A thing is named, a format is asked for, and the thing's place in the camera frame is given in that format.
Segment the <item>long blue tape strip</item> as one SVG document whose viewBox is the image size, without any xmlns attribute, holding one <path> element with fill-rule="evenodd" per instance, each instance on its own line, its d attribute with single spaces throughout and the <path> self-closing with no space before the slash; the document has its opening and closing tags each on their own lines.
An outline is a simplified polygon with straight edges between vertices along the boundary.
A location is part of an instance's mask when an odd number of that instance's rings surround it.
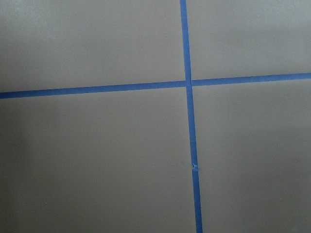
<svg viewBox="0 0 311 233">
<path fill-rule="evenodd" d="M 183 54 L 184 54 L 184 70 L 185 70 L 185 87 L 187 94 L 187 110 L 188 110 L 188 125 L 190 138 L 190 156 L 192 166 L 192 184 L 194 196 L 194 211 L 196 232 L 203 232 L 202 224 L 202 210 L 201 210 L 201 196 L 200 196 L 200 182 L 199 182 L 199 166 L 197 159 L 197 144 L 196 144 L 196 128 L 194 117 L 194 102 L 193 90 L 191 83 L 191 60 L 190 60 L 190 40 L 188 28 L 187 2 L 180 1 L 180 13 L 182 24 L 182 39 L 183 39 Z"/>
</svg>

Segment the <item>crossing blue tape strip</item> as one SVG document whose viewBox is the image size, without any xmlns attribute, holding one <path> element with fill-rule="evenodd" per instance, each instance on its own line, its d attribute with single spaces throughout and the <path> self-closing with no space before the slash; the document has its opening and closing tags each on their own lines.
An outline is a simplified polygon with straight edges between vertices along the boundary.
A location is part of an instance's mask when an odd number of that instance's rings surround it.
<svg viewBox="0 0 311 233">
<path fill-rule="evenodd" d="M 190 83 L 191 86 L 209 86 L 209 85 L 238 84 L 238 83 L 278 82 L 288 80 L 303 80 L 310 78 L 311 78 L 310 73 L 297 73 L 297 74 L 278 74 L 266 76 L 250 76 L 250 77 L 200 79 L 200 80 L 192 80 Z M 44 97 L 44 96 L 135 91 L 135 90 L 149 90 L 149 89 L 167 89 L 167 88 L 180 88 L 187 86 L 188 84 L 186 81 L 171 81 L 171 82 L 156 82 L 156 83 L 135 83 L 135 84 L 90 86 L 90 87 L 57 88 L 57 89 L 43 89 L 43 90 L 24 90 L 13 92 L 1 92 L 0 98 L 1 99 L 31 98 L 31 97 Z"/>
</svg>

